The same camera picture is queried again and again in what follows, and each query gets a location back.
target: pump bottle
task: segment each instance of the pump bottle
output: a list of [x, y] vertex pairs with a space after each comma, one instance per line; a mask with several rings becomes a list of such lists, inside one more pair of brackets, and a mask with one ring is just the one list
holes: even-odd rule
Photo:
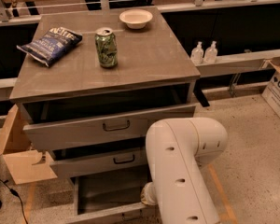
[[193, 61], [195, 64], [199, 64], [203, 62], [203, 48], [202, 48], [202, 42], [199, 41], [198, 45], [195, 49], [193, 49], [190, 59]]
[[216, 41], [205, 51], [204, 61], [206, 63], [214, 63], [217, 57]]

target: soda can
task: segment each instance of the soda can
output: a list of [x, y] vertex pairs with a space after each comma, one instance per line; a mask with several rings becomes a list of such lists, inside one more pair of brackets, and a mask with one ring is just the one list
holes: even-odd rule
[[111, 28], [102, 27], [96, 31], [95, 46], [103, 68], [112, 68], [118, 64], [116, 38]]

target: bowl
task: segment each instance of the bowl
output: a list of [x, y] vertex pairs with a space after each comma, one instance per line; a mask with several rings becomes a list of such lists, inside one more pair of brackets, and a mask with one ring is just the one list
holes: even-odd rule
[[120, 20], [132, 29], [144, 28], [146, 24], [152, 20], [152, 17], [149, 11], [142, 9], [127, 10], [119, 15]]

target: white robotic arm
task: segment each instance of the white robotic arm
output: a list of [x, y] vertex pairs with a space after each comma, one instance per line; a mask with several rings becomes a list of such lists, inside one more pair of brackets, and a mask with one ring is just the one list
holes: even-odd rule
[[141, 200], [158, 204], [164, 224], [219, 223], [217, 210], [199, 167], [222, 153], [227, 132], [208, 118], [162, 119], [147, 132], [147, 160], [152, 183]]

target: power cord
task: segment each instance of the power cord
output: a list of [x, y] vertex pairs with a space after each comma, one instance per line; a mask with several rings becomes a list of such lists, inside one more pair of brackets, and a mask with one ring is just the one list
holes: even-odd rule
[[3, 180], [0, 179], [0, 182], [2, 182], [2, 183], [9, 189], [9, 191], [11, 192], [12, 195], [14, 195], [15, 197], [19, 198], [19, 200], [20, 200], [20, 202], [21, 202], [21, 212], [22, 212], [22, 216], [24, 217], [26, 224], [28, 224], [28, 221], [27, 221], [26, 216], [25, 216], [25, 213], [24, 213], [24, 207], [23, 207], [23, 204], [22, 204], [22, 200], [21, 200], [21, 197], [20, 197], [19, 193], [18, 193], [16, 190], [11, 189], [11, 188], [7, 185], [8, 180], [7, 180], [7, 181], [3, 181]]

